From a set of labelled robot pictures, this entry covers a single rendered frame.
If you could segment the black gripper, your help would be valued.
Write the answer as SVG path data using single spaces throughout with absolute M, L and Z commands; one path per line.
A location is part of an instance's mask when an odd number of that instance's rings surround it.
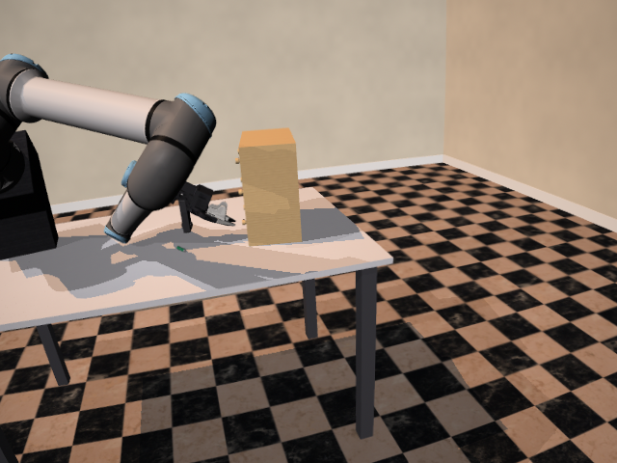
M 187 211 L 190 213 L 212 223 L 235 227 L 235 224 L 231 222 L 236 222 L 236 220 L 226 215 L 228 208 L 228 204 L 226 202 L 221 202 L 218 205 L 209 204 L 213 192 L 214 191 L 212 189 L 201 184 L 196 186 L 186 181 L 179 193 L 172 200 L 171 204 L 174 204 L 175 199 L 179 201 L 185 200 L 187 204 L 186 207 L 188 209 Z

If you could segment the light wooden chest of drawers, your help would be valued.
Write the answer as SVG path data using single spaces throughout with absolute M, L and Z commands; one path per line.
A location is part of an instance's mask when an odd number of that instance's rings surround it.
M 302 242 L 290 129 L 242 131 L 238 149 L 249 246 Z

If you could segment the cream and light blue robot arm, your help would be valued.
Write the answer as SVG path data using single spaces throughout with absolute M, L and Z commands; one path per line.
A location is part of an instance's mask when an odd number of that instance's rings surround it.
M 186 93 L 174 101 L 158 100 L 46 75 L 23 55 L 0 60 L 0 194 L 15 187 L 24 173 L 24 156 L 10 140 L 22 122 L 46 120 L 146 144 L 123 175 L 126 191 L 104 229 L 126 244 L 152 211 L 176 197 L 212 137 L 215 115 Z

